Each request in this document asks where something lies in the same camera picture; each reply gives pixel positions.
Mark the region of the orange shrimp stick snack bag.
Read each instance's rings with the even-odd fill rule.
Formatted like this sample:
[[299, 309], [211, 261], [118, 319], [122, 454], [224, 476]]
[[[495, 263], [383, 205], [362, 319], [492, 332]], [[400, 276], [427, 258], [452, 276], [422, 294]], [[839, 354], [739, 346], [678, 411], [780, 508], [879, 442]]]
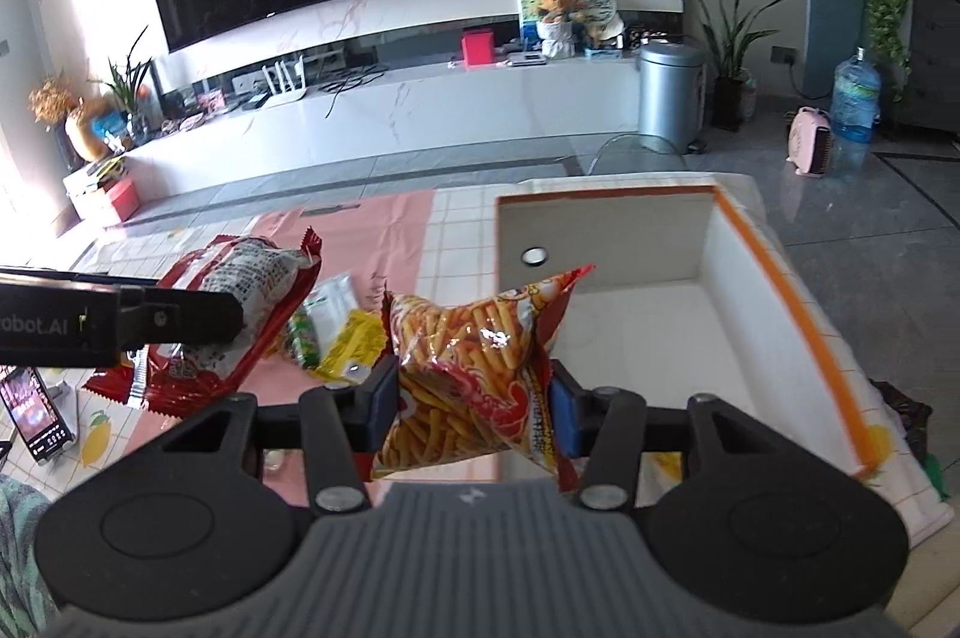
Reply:
[[548, 345], [591, 272], [581, 266], [464, 305], [387, 296], [382, 323], [398, 362], [398, 412], [371, 477], [512, 450], [571, 489], [573, 464], [553, 431]]

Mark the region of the red white snack bag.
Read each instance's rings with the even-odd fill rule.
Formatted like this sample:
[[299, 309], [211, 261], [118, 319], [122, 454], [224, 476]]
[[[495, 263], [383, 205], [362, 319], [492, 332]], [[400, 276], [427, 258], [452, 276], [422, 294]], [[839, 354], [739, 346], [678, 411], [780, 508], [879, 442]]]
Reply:
[[85, 390], [167, 417], [203, 411], [239, 390], [320, 269], [314, 230], [296, 248], [263, 236], [217, 236], [122, 310], [121, 362], [96, 370]]

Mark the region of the yellow snack packet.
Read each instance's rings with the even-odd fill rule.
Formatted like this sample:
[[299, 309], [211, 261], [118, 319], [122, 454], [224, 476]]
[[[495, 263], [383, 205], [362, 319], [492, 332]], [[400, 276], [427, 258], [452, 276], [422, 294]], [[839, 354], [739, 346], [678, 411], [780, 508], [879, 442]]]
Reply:
[[381, 317], [352, 310], [314, 376], [327, 384], [361, 384], [386, 349], [386, 340]]

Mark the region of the smartphone on stand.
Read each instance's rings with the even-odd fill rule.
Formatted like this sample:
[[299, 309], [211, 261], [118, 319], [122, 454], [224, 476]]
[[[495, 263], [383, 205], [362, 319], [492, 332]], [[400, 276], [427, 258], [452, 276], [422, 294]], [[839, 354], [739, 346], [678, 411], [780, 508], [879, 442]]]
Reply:
[[47, 464], [78, 441], [78, 397], [70, 384], [49, 388], [36, 368], [3, 368], [0, 393], [34, 461]]

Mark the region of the green white snack packet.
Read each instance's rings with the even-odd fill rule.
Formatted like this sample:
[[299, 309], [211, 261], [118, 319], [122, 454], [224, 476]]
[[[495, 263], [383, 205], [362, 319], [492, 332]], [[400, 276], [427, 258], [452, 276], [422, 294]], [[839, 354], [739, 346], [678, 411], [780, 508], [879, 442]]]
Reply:
[[317, 370], [348, 313], [358, 310], [355, 287], [348, 272], [319, 280], [291, 314], [281, 336], [283, 352], [304, 370]]

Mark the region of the orange white storage box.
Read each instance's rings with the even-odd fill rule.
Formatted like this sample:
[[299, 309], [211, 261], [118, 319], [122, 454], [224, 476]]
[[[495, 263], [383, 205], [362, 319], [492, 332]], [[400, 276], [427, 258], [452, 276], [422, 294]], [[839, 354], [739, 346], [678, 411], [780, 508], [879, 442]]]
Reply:
[[544, 181], [498, 197], [494, 234], [503, 289], [586, 269], [550, 344], [583, 386], [675, 409], [711, 394], [851, 475], [892, 454], [838, 337], [719, 179]]

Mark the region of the pink table mat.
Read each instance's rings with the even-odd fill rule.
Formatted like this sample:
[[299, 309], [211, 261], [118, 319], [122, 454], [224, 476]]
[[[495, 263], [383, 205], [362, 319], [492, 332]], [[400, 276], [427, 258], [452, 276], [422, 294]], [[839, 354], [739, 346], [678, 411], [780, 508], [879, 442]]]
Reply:
[[[244, 233], [295, 246], [306, 228], [322, 236], [322, 271], [309, 293], [306, 311], [327, 354], [352, 310], [379, 311], [384, 290], [416, 293], [441, 305], [459, 305], [494, 290], [494, 203], [512, 186], [415, 191], [348, 202], [340, 211], [296, 207], [263, 215]], [[252, 370], [241, 390], [262, 406], [286, 404], [319, 384], [296, 366], [283, 349]], [[174, 418], [132, 412], [125, 425], [125, 448], [135, 451], [167, 432]], [[494, 482], [501, 475], [500, 454], [397, 475], [420, 482]], [[265, 484], [291, 505], [306, 505], [306, 477], [299, 451], [267, 454]]]

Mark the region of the checkered white tablecloth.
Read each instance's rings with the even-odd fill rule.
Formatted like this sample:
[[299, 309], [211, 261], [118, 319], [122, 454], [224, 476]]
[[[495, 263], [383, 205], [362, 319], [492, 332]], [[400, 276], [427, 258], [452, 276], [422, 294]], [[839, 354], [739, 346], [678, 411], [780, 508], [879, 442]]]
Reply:
[[[256, 233], [274, 239], [298, 241], [308, 222], [316, 222], [314, 230], [322, 235], [322, 272], [320, 277], [342, 274], [350, 269], [353, 287], [358, 300], [382, 301], [382, 289], [387, 280], [397, 280], [400, 292], [416, 292], [439, 303], [466, 303], [466, 301], [489, 296], [494, 292], [496, 257], [494, 257], [494, 209], [503, 197], [521, 194], [542, 193], [623, 193], [628, 184], [646, 188], [669, 188], [669, 183], [714, 184], [722, 189], [732, 211], [740, 220], [750, 222], [750, 232], [758, 245], [770, 253], [782, 277], [789, 280], [797, 298], [804, 303], [807, 313], [818, 334], [830, 345], [838, 365], [839, 374], [846, 381], [851, 396], [856, 398], [857, 408], [866, 423], [867, 432], [887, 430], [874, 436], [874, 443], [885, 440], [878, 448], [889, 456], [878, 466], [877, 471], [867, 475], [867, 485], [900, 511], [905, 519], [911, 545], [918, 546], [924, 540], [942, 531], [955, 519], [958, 498], [944, 500], [934, 487], [934, 482], [921, 469], [916, 457], [908, 451], [905, 427], [893, 422], [893, 411], [880, 399], [878, 390], [867, 381], [859, 363], [848, 344], [833, 328], [822, 308], [815, 303], [800, 282], [799, 275], [789, 264], [782, 251], [779, 239], [766, 223], [765, 206], [761, 202], [757, 185], [745, 175], [734, 173], [644, 173], [644, 175], [614, 176], [613, 178], [573, 178], [566, 183], [560, 178], [534, 179], [519, 184], [492, 184], [469, 186], [469, 188], [444, 189], [439, 193], [396, 194], [375, 197], [370, 200], [350, 202], [347, 211], [332, 215], [318, 215], [295, 223], [293, 215], [257, 215], [224, 222], [201, 223], [192, 227], [169, 227], [133, 235], [133, 227], [103, 230], [98, 235], [89, 232], [91, 246], [70, 264], [67, 242], [62, 239], [53, 250], [49, 262], [55, 269], [107, 272], [110, 275], [160, 278], [174, 266], [174, 261], [190, 251], [200, 250], [215, 236], [247, 235]], [[16, 436], [13, 450], [2, 459], [2, 474], [21, 480], [33, 489], [44, 493], [49, 500], [59, 498], [65, 490], [82, 482], [94, 471], [112, 464], [124, 456], [130, 446], [149, 440], [158, 432], [166, 432], [172, 420], [164, 420], [156, 414], [122, 409], [116, 402], [94, 399], [93, 394], [80, 391], [80, 427], [82, 438], [89, 427], [89, 419], [98, 411], [106, 413], [106, 443], [101, 454], [91, 464], [78, 464], [82, 456], [80, 448], [73, 446], [64, 454], [60, 464], [36, 464], [26, 451], [26, 446]]]

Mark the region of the green plant on console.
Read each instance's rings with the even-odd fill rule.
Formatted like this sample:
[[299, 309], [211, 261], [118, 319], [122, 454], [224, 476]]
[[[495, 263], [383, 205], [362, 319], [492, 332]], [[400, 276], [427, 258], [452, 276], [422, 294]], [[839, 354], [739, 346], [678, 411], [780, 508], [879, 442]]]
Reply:
[[109, 77], [103, 80], [103, 85], [110, 90], [122, 113], [127, 116], [127, 131], [137, 147], [146, 144], [151, 134], [155, 133], [148, 115], [151, 87], [146, 83], [155, 74], [155, 61], [137, 58], [137, 48], [146, 32], [148, 27], [140, 30], [121, 62], [112, 59], [107, 62]]

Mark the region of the orange flower vase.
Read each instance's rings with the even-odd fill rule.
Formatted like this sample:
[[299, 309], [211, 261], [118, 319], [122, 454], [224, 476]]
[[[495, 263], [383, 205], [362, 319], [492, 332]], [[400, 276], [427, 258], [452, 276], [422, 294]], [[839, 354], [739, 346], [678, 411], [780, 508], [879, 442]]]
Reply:
[[47, 76], [29, 94], [28, 103], [37, 122], [64, 128], [71, 147], [84, 161], [96, 163], [110, 154], [106, 141], [94, 133], [94, 121], [114, 111], [114, 98], [78, 97], [62, 76]]

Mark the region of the white wifi router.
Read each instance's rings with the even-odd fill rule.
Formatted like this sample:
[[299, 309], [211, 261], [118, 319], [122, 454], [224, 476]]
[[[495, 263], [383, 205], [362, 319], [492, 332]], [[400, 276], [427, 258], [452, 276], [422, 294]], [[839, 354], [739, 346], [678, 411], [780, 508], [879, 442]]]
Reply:
[[262, 103], [263, 108], [290, 105], [308, 95], [308, 79], [304, 56], [295, 59], [277, 59], [272, 66], [262, 67], [268, 87], [268, 97]]

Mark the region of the white tv console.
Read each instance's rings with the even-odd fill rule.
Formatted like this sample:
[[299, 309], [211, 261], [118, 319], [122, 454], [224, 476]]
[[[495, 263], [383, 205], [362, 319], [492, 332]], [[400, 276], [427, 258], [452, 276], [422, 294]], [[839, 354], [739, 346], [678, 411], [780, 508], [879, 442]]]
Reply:
[[144, 200], [376, 155], [574, 134], [626, 133], [640, 114], [631, 59], [389, 71], [332, 95], [242, 111], [135, 149]]

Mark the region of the potted snake plant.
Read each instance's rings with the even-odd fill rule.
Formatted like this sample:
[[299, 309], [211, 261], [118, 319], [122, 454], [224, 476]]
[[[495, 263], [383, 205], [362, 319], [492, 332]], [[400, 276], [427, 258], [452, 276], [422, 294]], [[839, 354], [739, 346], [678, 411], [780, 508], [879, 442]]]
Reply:
[[752, 44], [778, 33], [776, 28], [760, 28], [766, 12], [789, 0], [771, 0], [747, 7], [743, 0], [716, 0], [711, 11], [705, 0], [693, 1], [698, 11], [701, 36], [715, 72], [711, 92], [711, 124], [722, 131], [737, 133], [742, 126], [740, 104], [743, 95], [742, 69]]

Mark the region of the silver trash can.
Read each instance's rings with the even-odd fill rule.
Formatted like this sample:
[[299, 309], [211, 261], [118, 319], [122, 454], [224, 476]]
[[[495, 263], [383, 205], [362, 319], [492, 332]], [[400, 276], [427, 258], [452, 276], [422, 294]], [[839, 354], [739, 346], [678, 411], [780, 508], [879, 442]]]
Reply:
[[638, 131], [686, 152], [704, 124], [706, 55], [696, 44], [652, 40], [638, 51]]

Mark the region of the red box on console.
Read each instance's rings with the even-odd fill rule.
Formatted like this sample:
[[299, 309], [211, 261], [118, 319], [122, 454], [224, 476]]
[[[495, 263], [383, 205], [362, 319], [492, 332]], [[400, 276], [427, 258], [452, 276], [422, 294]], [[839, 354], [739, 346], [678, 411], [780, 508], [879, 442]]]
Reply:
[[491, 28], [466, 30], [460, 37], [462, 61], [466, 67], [491, 66], [496, 61]]

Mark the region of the teddy bear plush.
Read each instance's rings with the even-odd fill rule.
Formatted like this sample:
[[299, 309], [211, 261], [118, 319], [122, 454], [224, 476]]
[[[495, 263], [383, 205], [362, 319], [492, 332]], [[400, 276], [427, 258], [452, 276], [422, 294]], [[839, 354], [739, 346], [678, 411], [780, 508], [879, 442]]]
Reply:
[[539, 0], [537, 35], [540, 53], [547, 59], [569, 59], [576, 55], [574, 0]]

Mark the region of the blue water jug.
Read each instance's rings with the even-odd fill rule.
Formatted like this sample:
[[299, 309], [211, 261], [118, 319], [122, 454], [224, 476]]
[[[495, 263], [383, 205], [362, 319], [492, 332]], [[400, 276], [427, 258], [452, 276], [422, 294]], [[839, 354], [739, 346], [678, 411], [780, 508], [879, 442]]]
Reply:
[[871, 144], [880, 116], [880, 92], [882, 77], [859, 46], [835, 69], [828, 110], [833, 133], [856, 144]]

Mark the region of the dark cabinet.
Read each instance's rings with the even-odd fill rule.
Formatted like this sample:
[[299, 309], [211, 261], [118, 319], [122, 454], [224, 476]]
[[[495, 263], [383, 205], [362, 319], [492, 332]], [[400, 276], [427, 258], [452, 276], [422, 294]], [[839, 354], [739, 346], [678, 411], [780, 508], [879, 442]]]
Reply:
[[892, 71], [895, 94], [880, 131], [889, 136], [958, 136], [958, 1], [909, 0], [901, 27], [908, 71]]

